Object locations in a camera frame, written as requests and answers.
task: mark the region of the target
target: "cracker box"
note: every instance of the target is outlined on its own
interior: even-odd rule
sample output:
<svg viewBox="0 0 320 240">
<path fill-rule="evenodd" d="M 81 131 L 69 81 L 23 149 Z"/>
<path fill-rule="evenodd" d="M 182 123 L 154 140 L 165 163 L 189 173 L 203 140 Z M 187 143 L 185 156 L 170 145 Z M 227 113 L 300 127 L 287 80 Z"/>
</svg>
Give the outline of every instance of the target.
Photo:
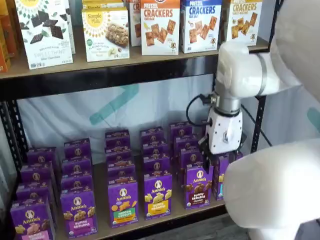
<svg viewBox="0 0 320 240">
<path fill-rule="evenodd" d="M 144 171 L 170 170 L 170 157 L 168 153 L 143 156 Z"/>
<path fill-rule="evenodd" d="M 200 208 L 210 204 L 213 172 L 212 165 L 209 168 L 209 173 L 198 164 L 186 166 L 184 177 L 185 209 Z"/>
<path fill-rule="evenodd" d="M 169 146 L 165 139 L 148 142 L 142 145 L 142 154 L 165 154 L 169 152 Z"/>
<path fill-rule="evenodd" d="M 142 55 L 178 55 L 179 0 L 141 0 Z"/>
<path fill-rule="evenodd" d="M 226 19 L 224 32 L 226 41 L 257 44 L 263 0 L 225 0 Z"/>
<path fill-rule="evenodd" d="M 129 58 L 125 7 L 83 9 L 82 22 L 87 62 Z"/>
<path fill-rule="evenodd" d="M 52 184 L 50 180 L 20 183 L 17 187 L 15 194 L 18 200 L 47 197 L 49 201 L 53 223 L 55 226 L 57 226 L 57 205 L 55 203 L 55 196 L 52 190 Z"/>
<path fill-rule="evenodd" d="M 185 54 L 218 47 L 222 0 L 183 0 L 180 45 Z"/>
<path fill-rule="evenodd" d="M 15 0 L 29 68 L 73 62 L 63 0 Z"/>
<path fill-rule="evenodd" d="M 165 138 L 164 130 L 161 126 L 140 131 L 141 143 L 146 144 L 154 141 L 161 141 Z"/>
<path fill-rule="evenodd" d="M 83 171 L 62 176 L 61 189 L 72 189 L 85 186 L 89 186 L 90 189 L 93 189 L 94 187 L 91 172 Z"/>
<path fill-rule="evenodd" d="M 128 146 L 118 146 L 112 149 L 105 150 L 105 161 L 119 161 L 122 159 L 131 158 L 131 149 Z"/>
<path fill-rule="evenodd" d="M 47 197 L 14 201 L 10 213 L 16 233 L 15 239 L 56 239 Z"/>
<path fill-rule="evenodd" d="M 128 0 L 131 46 L 141 46 L 140 0 Z"/>
<path fill-rule="evenodd" d="M 135 173 L 108 178 L 108 203 L 112 228 L 138 222 L 138 183 Z"/>
<path fill-rule="evenodd" d="M 84 171 L 92 171 L 91 158 L 88 156 L 75 156 L 62 161 L 62 173 L 64 175 Z"/>
<path fill-rule="evenodd" d="M 105 148 L 128 146 L 130 148 L 130 134 L 128 130 L 113 131 L 105 133 Z"/>
<path fill-rule="evenodd" d="M 90 156 L 91 148 L 89 138 L 64 143 L 64 155 L 66 159 L 78 156 Z"/>
<path fill-rule="evenodd" d="M 65 189 L 61 192 L 60 201 L 69 238 L 98 232 L 95 196 L 90 187 Z"/>
<path fill-rule="evenodd" d="M 172 175 L 169 171 L 144 174 L 144 216 L 146 220 L 171 214 Z"/>
</svg>

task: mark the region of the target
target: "blue cracker box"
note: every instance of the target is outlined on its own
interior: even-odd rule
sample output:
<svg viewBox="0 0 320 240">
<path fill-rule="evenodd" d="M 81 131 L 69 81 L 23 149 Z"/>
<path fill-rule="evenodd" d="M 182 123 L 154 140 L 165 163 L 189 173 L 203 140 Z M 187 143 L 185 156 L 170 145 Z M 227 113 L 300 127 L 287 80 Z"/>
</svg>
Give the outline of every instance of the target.
<svg viewBox="0 0 320 240">
<path fill-rule="evenodd" d="M 180 46 L 196 53 L 217 50 L 222 0 L 183 0 Z"/>
</svg>

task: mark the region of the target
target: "black cable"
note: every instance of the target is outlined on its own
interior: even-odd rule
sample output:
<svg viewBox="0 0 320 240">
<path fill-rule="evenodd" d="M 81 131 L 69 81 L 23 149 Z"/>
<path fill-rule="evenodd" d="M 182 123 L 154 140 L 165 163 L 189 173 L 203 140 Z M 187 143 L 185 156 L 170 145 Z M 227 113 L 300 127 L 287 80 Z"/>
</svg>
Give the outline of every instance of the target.
<svg viewBox="0 0 320 240">
<path fill-rule="evenodd" d="M 254 117 L 250 114 L 250 112 L 245 108 L 245 106 L 243 104 L 241 104 L 241 107 L 243 108 L 243 110 L 246 112 L 246 114 L 248 114 L 249 118 L 251 119 L 251 121 L 254 123 L 254 125 L 259 127 L 259 131 L 261 133 L 261 135 L 263 136 L 263 138 L 266 140 L 266 142 L 269 144 L 270 147 L 272 147 L 271 142 L 269 141 L 269 139 L 267 138 L 267 136 L 265 135 L 264 131 L 261 129 L 261 127 L 256 123 Z"/>
</svg>

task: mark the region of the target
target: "grey floor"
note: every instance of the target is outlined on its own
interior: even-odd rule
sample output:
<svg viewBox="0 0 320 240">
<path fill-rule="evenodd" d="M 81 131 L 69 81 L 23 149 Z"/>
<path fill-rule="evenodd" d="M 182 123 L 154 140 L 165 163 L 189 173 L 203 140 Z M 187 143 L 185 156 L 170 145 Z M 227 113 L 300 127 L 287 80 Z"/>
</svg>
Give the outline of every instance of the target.
<svg viewBox="0 0 320 240">
<path fill-rule="evenodd" d="M 249 240 L 249 237 L 226 214 L 140 240 Z M 301 225 L 295 240 L 320 240 L 320 226 L 316 221 Z"/>
</svg>

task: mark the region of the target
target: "orange cracker box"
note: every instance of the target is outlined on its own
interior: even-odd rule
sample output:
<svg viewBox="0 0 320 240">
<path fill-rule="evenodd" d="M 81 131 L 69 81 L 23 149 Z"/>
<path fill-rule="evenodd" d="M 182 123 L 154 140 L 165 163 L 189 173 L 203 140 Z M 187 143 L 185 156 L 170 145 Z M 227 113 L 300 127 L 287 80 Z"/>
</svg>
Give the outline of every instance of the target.
<svg viewBox="0 0 320 240">
<path fill-rule="evenodd" d="M 142 55 L 178 55 L 179 0 L 141 0 Z"/>
</svg>

